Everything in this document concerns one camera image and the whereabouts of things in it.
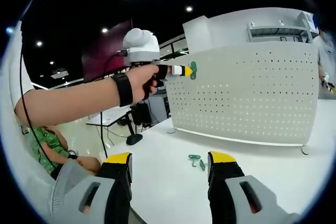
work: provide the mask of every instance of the yellow connector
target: yellow connector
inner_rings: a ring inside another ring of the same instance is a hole
[[[131,155],[129,152],[111,155],[105,159],[104,163],[126,164],[129,155]]]
[[[221,152],[209,152],[209,156],[212,157],[213,163],[230,163],[230,162],[236,162],[235,158]]]
[[[185,69],[185,72],[184,72],[185,76],[190,76],[193,73],[193,70],[189,66],[185,66],[184,69]]]

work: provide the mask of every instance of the hand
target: hand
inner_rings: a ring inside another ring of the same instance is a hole
[[[320,72],[320,71],[319,71],[319,79],[320,79],[320,81],[323,81],[323,79],[324,79],[324,76],[323,76],[322,72]]]
[[[133,93],[133,103],[141,101],[145,92],[143,90],[143,85],[152,78],[159,71],[156,65],[145,65],[141,67],[132,68],[130,71],[126,72],[126,75],[131,83],[132,93]],[[153,81],[150,87],[151,94],[156,93],[157,82]]]

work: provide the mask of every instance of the black stand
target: black stand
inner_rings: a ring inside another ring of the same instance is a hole
[[[130,118],[128,116],[128,113],[126,114],[125,117],[126,117],[128,129],[131,132],[131,135],[127,137],[126,143],[128,145],[136,144],[138,141],[142,140],[142,135],[134,133],[134,130],[132,128],[131,120],[130,120]]]
[[[140,140],[142,140],[142,135],[140,134],[130,135],[127,137],[126,143],[128,145],[133,145],[133,144],[136,144]]]

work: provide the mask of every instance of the black ceiling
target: black ceiling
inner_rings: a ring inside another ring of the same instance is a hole
[[[28,3],[7,0],[5,4],[13,8],[6,14],[5,26],[14,24]],[[193,12],[185,11],[187,5]],[[101,35],[102,27],[131,18],[134,27],[154,32],[163,43],[182,34],[184,22],[201,15],[269,6],[308,10],[305,0],[33,0],[22,26],[24,59],[31,80],[50,88],[64,83],[50,77],[59,68],[69,72],[67,81],[82,78],[82,49]],[[42,47],[36,47],[37,40]]]

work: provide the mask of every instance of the green camouflage shirt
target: green camouflage shirt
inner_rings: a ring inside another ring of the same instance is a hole
[[[63,148],[61,145],[57,135],[55,133],[52,133],[48,130],[46,130],[43,127],[35,127],[33,128],[34,132],[37,136],[37,139],[42,144],[43,142],[46,142],[54,152],[57,152],[58,154],[62,155],[63,157],[68,158],[69,153]],[[39,151],[39,145],[36,142],[35,138],[31,141],[32,143],[32,149],[34,158],[41,164],[41,166],[50,174],[55,168],[51,165],[51,163],[48,161],[46,156],[42,151]],[[55,167],[59,166],[59,164],[52,162]]]

